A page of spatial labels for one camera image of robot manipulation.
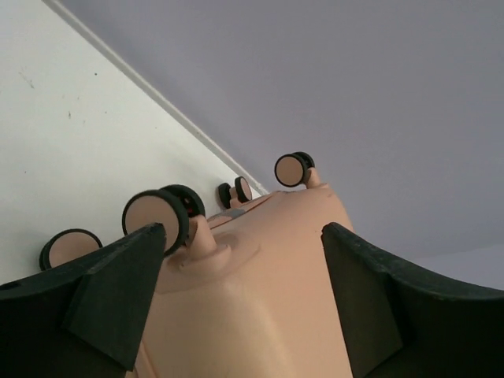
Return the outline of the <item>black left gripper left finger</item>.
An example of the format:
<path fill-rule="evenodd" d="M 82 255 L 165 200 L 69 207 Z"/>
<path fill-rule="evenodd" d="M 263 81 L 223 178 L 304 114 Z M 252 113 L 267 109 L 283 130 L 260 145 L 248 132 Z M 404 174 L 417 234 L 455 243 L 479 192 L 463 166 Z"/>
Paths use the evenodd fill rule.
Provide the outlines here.
<path fill-rule="evenodd" d="M 134 367 L 164 259 L 150 224 L 1 286 L 3 377 L 123 377 Z"/>

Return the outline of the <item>pink hard-shell suitcase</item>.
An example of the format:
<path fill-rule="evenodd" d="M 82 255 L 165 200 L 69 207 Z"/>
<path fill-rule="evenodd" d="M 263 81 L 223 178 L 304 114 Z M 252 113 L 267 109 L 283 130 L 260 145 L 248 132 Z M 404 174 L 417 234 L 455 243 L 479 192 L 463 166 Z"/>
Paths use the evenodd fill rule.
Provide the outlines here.
<path fill-rule="evenodd" d="M 241 176 L 219 185 L 211 217 L 182 184 L 128 200 L 124 234 L 155 222 L 167 235 L 129 376 L 350 376 L 321 242 L 350 219 L 308 153 L 279 157 L 274 173 L 282 189 L 261 197 Z"/>

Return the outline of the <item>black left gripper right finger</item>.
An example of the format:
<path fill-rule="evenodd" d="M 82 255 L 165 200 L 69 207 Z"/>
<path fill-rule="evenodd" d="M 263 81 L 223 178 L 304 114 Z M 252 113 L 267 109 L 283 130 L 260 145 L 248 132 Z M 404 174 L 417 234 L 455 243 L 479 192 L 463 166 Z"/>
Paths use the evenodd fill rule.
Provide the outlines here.
<path fill-rule="evenodd" d="M 429 271 L 340 224 L 321 239 L 354 376 L 502 376 L 502 291 Z"/>

